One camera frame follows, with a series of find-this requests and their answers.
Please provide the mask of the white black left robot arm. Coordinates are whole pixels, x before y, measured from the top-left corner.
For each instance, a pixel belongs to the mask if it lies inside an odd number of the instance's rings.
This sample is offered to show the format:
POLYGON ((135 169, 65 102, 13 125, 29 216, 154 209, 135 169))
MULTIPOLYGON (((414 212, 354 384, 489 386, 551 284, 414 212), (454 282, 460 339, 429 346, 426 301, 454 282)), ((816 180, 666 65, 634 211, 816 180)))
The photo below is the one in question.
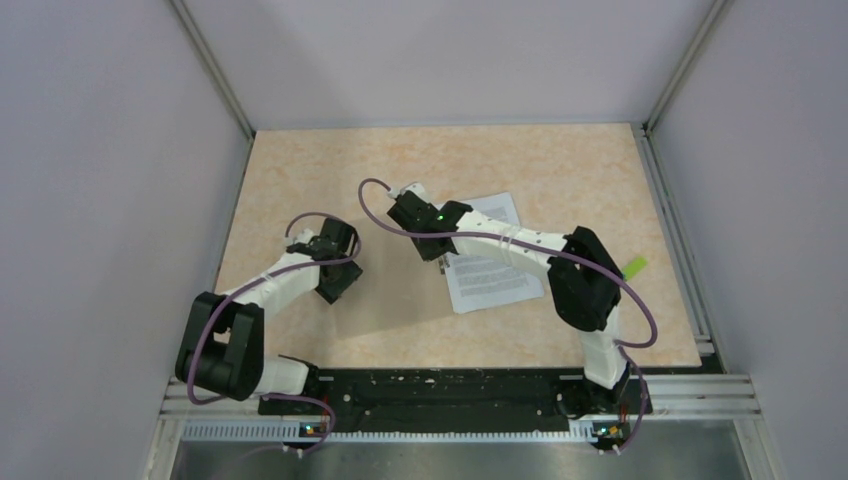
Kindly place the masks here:
POLYGON ((266 323, 299 297, 314 293, 336 303, 361 276, 355 227, 326 216, 319 232, 290 239, 266 270, 223 293, 202 292, 192 302, 175 364, 175 376, 195 405, 253 395, 282 394, 297 413, 319 404, 314 365, 265 352, 266 323))

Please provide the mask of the printed white paper sheets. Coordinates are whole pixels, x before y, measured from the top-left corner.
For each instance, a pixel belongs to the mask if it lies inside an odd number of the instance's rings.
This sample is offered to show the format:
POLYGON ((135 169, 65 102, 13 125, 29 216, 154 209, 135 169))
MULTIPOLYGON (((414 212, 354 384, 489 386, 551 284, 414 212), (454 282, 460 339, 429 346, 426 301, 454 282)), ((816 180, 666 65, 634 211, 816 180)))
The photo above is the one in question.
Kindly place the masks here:
POLYGON ((457 314, 542 298, 535 276, 485 257, 446 254, 445 272, 453 311, 457 314))

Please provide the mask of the metal folder clip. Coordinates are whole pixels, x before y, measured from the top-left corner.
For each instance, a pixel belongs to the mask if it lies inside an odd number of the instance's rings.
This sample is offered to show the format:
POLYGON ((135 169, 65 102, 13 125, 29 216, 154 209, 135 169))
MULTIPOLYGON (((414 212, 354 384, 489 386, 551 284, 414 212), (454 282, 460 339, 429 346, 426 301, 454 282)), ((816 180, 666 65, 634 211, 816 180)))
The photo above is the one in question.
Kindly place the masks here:
POLYGON ((438 265, 438 268, 439 268, 440 274, 441 274, 441 275, 444 275, 444 274, 445 274, 445 272, 446 272, 446 270, 447 270, 447 268, 449 267, 449 264, 448 264, 447 258, 446 258, 445 256, 440 257, 440 258, 437 260, 437 265, 438 265))

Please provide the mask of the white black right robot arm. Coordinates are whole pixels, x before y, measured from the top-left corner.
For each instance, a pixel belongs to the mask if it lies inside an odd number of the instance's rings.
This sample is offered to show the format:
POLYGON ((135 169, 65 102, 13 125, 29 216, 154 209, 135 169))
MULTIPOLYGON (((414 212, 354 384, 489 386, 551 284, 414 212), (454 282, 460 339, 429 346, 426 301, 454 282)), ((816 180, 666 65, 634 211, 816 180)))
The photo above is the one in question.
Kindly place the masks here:
POLYGON ((612 412, 626 400, 627 362, 614 346, 623 274, 592 230, 531 231, 465 203, 436 207, 411 189, 390 197, 389 218, 409 234, 422 260, 484 257, 545 280, 557 315, 579 331, 589 404, 612 412))

